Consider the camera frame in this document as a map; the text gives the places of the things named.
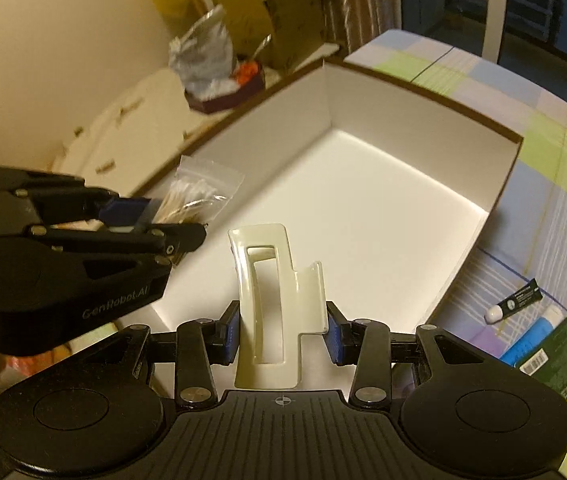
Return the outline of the crumpled silver plastic bag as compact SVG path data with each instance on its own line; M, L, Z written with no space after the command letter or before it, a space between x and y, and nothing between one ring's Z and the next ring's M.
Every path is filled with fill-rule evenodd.
M215 8L169 45L169 68L180 77L184 89L202 96L216 79L227 79L235 71L236 56L225 25L226 12Z

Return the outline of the checked tablecloth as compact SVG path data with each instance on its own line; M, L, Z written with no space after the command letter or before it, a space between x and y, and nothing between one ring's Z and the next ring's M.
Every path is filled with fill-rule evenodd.
M401 29L349 62L419 84L523 136L503 195L435 322L501 356L550 306L567 310L567 102L503 66ZM490 307L535 278L543 299L494 325Z

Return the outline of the dark red octagonal tray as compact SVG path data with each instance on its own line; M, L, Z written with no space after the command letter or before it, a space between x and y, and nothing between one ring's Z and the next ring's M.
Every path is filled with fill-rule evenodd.
M227 79L216 79L202 96L184 92L192 110L212 115L231 110L265 89L263 66L256 61L244 61Z

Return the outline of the brown cardboard storage box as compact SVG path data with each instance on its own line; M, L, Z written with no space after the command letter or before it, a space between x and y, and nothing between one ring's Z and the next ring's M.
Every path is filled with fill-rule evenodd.
M522 143L416 84L346 62L308 65L185 146L244 182L146 315L162 330L218 315L238 296L228 231L280 223L294 262L323 265L345 315L410 332L477 243Z

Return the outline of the blue toothpaste tube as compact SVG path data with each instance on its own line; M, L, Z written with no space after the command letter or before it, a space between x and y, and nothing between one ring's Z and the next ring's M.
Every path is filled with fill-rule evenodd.
M563 321L561 307L550 306L530 328L500 357L500 361L515 366L537 348Z

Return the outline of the small black cream tube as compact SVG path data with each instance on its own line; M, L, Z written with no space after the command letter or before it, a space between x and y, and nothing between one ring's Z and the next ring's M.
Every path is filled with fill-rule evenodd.
M497 302L485 312L486 324L494 325L512 315L537 304L543 299L543 294L535 278L532 278L524 286L513 292L507 298Z

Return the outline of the stacked cardboard boxes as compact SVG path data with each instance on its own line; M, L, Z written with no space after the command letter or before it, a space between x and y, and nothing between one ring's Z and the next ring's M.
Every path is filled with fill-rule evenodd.
M291 72L325 45L323 0L195 0L206 13L221 6L238 58Z

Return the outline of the cream plastic hair claw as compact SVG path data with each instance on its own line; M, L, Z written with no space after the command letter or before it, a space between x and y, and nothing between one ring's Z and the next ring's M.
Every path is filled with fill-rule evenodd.
M293 389L302 380L302 338L328 332L323 266L293 266L277 223L228 232L239 282L240 344L235 386Z

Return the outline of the bag of cotton swabs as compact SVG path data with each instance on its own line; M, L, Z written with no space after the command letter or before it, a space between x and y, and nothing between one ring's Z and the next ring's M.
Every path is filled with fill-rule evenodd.
M238 192L241 172L204 158L183 156L151 222L207 226Z

